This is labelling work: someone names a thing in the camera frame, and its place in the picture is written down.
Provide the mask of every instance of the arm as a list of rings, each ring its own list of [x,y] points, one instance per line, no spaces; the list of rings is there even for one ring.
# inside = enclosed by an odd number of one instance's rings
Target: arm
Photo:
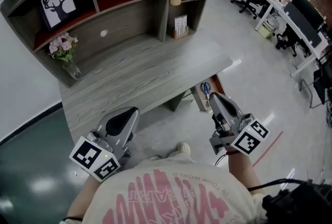
[[[89,176],[83,186],[83,189],[70,206],[67,217],[83,218],[100,184],[101,183],[95,178]]]
[[[235,151],[235,149],[232,147],[227,147],[226,150],[228,152]],[[229,172],[246,188],[260,185],[258,177],[248,156],[242,153],[228,156],[228,167]],[[251,192],[251,194],[256,193],[264,194],[264,190],[258,189]]]

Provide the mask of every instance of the white shoe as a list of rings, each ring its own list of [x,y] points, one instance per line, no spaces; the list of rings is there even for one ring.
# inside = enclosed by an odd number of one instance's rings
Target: white shoe
[[[190,146],[186,142],[180,142],[176,146],[176,151],[179,153],[185,153],[190,156]]]
[[[154,155],[151,158],[149,158],[149,160],[161,160],[161,159],[162,159],[162,156],[160,156],[160,155]]]

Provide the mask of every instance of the black chair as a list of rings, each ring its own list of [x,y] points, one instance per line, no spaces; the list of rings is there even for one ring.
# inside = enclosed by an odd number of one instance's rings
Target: black chair
[[[276,35],[276,39],[278,40],[278,43],[276,44],[276,48],[278,50],[280,50],[280,48],[283,48],[284,50],[286,50],[288,47],[291,47],[293,50],[293,56],[296,57],[296,43],[299,43],[302,47],[303,50],[305,52],[305,58],[310,55],[310,50],[307,47],[307,45],[305,44],[305,42],[299,38],[299,36],[297,36],[297,34],[295,33],[295,31],[293,31],[293,29],[286,24],[286,29],[283,32],[283,34],[277,34]]]
[[[251,6],[250,4],[262,5],[264,4],[265,0],[246,0],[246,1],[231,0],[230,2],[243,5],[243,8],[239,11],[239,13],[243,13],[244,10],[248,9],[251,13],[254,14],[253,18],[257,19],[256,8]]]
[[[320,105],[324,105],[327,101],[332,99],[332,61],[327,60],[324,64],[321,63],[321,59],[318,60],[320,68],[313,73],[313,82],[309,85],[306,83],[304,79],[302,79],[300,83],[300,91],[308,89],[310,93],[310,108],[316,108]],[[320,98],[321,103],[312,106],[313,94],[309,87],[313,85],[314,89],[316,90],[318,97]]]

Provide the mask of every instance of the red tape line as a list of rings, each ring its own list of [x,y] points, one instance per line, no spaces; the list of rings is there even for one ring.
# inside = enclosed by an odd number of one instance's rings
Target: red tape line
[[[265,150],[265,152],[256,160],[256,162],[253,164],[253,167],[257,165],[258,162],[265,156],[265,154],[271,149],[271,147],[275,144],[275,142],[280,138],[280,136],[283,134],[284,131],[281,131],[281,133],[276,137],[276,139],[272,142],[272,144]]]

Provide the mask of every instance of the scissors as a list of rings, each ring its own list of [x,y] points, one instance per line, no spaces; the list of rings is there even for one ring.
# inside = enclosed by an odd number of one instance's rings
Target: scissors
[[[209,103],[210,90],[211,90],[211,86],[209,83],[207,83],[207,82],[201,83],[201,91],[206,95],[206,98],[207,98],[206,101],[207,101],[208,106],[210,105],[210,103]]]

